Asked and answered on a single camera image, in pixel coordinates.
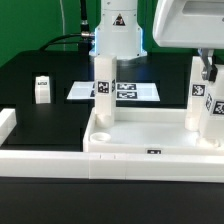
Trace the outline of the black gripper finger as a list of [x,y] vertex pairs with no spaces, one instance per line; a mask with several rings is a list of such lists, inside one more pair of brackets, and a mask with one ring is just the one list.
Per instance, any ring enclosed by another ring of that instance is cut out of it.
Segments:
[[214,82],[216,80],[216,76],[218,73],[218,69],[215,66],[213,59],[214,50],[208,48],[199,48],[198,54],[203,62],[203,70],[201,72],[202,79],[210,82]]

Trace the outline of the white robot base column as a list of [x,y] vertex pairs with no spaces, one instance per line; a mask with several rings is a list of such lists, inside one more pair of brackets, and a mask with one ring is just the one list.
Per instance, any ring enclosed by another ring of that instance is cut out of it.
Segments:
[[101,21],[89,55],[113,55],[118,60],[145,57],[143,30],[137,22],[138,0],[101,0]]

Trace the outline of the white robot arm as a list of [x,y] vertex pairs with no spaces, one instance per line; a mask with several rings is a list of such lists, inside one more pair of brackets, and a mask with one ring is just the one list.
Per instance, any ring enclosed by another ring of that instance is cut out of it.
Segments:
[[208,57],[224,49],[224,0],[158,0],[153,38],[160,47],[199,49],[202,77],[215,81],[218,69]]

